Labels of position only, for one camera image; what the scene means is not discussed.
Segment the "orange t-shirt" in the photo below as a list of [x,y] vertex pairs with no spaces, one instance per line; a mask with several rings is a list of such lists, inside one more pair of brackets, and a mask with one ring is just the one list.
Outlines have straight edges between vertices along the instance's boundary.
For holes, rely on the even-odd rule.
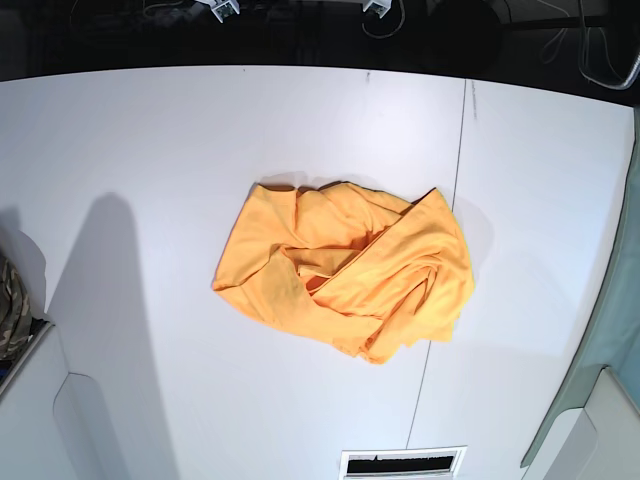
[[420,340],[449,341],[474,279],[437,190],[409,202],[350,182],[258,184],[212,288],[255,321],[382,364]]

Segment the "camouflage fabric bundle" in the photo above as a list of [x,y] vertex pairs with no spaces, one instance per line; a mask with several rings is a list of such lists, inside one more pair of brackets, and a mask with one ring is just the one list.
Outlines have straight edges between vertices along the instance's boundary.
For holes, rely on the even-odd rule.
[[31,336],[28,291],[14,264],[1,255],[1,360],[14,360]]

